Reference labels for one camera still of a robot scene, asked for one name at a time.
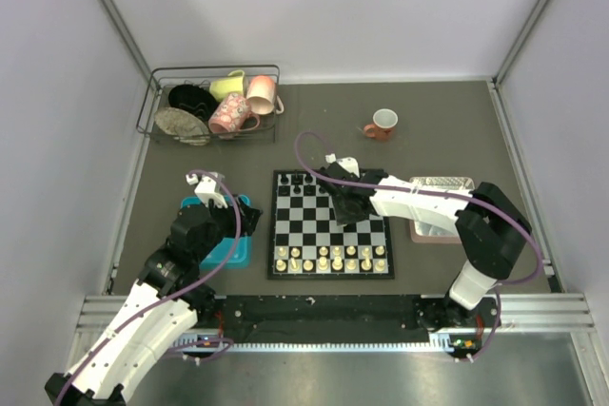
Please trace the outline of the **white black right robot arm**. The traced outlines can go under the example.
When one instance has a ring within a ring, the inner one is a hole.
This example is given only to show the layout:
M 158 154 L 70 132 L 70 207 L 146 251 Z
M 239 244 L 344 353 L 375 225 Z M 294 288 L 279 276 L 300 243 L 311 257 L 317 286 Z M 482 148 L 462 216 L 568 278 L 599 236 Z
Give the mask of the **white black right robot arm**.
M 348 225 L 374 214 L 437 226 L 457 236 L 466 261 L 435 308 L 421 310 L 429 328 L 464 326 L 482 298 L 509 279 L 531 226 L 503 192 L 483 183 L 472 191 L 440 190 L 403 181 L 382 170 L 353 173 L 335 161 L 313 174 L 334 204 L 337 222 Z

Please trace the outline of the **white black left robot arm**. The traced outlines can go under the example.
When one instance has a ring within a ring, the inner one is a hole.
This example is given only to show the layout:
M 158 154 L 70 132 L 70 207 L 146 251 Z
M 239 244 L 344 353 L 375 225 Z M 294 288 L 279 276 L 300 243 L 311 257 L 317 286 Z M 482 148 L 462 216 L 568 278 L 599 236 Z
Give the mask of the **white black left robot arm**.
M 215 318 L 215 293 L 202 261 L 224 239 L 253 234 L 261 210 L 240 197 L 221 206 L 182 207 L 165 242 L 147 259 L 103 335 L 64 374 L 45 385 L 55 405 L 125 405 L 173 342 Z

